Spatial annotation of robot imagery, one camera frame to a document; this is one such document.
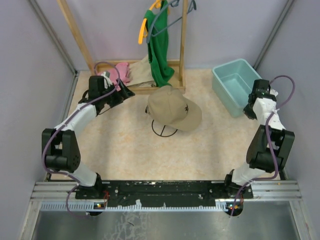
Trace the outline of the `black wire hat stand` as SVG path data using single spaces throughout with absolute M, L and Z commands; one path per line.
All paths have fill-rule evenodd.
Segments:
M 176 128 L 161 124 L 154 119 L 151 120 L 150 126 L 152 132 L 161 138 L 170 138 L 178 132 Z

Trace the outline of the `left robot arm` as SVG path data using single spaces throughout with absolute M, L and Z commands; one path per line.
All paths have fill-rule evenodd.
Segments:
M 75 110 L 54 128 L 46 128 L 41 134 L 43 168 L 49 174 L 65 175 L 77 182 L 91 197 L 103 195 L 104 186 L 98 173 L 81 162 L 77 138 L 105 106 L 114 108 L 135 96 L 120 78 L 112 83 L 107 75 L 93 75 L 88 79 L 88 90 L 83 94 Z

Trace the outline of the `wooden clothes rack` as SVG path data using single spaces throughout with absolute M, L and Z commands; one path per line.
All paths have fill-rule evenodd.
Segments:
M 69 26 L 69 29 L 73 35 L 74 40 L 76 41 L 80 52 L 82 53 L 84 60 L 90 70 L 90 73 L 96 74 L 97 70 L 106 71 L 111 65 L 116 65 L 122 62 L 127 62 L 133 64 L 140 60 L 110 60 L 109 63 L 107 61 L 93 61 L 93 58 L 85 44 L 85 41 L 81 35 L 81 32 L 78 28 L 76 20 L 67 4 L 66 0 L 57 0 L 57 3 L 60 7 L 60 10 Z M 169 80 L 169 83 L 178 90 L 181 91 L 182 94 L 186 92 L 186 77 L 185 77 L 185 65 L 184 65 L 184 55 L 185 55 L 185 42 L 186 42 L 186 31 L 187 31 L 187 4 L 188 0 L 183 0 L 182 13 L 183 19 L 181 23 L 181 38 L 180 38 L 180 56 L 179 60 L 177 59 L 169 59 L 167 63 L 170 67 L 175 67 L 175 70 L 178 70 L 174 73 L 174 75 Z M 154 91 L 158 89 L 158 87 L 128 87 L 131 91 L 133 91 L 136 95 L 150 95 Z

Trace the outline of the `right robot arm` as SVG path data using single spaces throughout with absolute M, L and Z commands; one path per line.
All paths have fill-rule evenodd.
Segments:
M 225 177 L 223 192 L 229 198 L 243 193 L 252 181 L 264 180 L 266 173 L 275 179 L 286 165 L 295 134 L 281 123 L 277 95 L 269 80 L 254 81 L 243 112 L 249 119 L 257 120 L 259 126 L 248 147 L 245 162 Z

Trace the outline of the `khaki cap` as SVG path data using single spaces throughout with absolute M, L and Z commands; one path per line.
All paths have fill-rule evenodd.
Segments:
M 149 95 L 145 112 L 156 122 L 180 131 L 193 131 L 202 122 L 201 108 L 172 86 Z

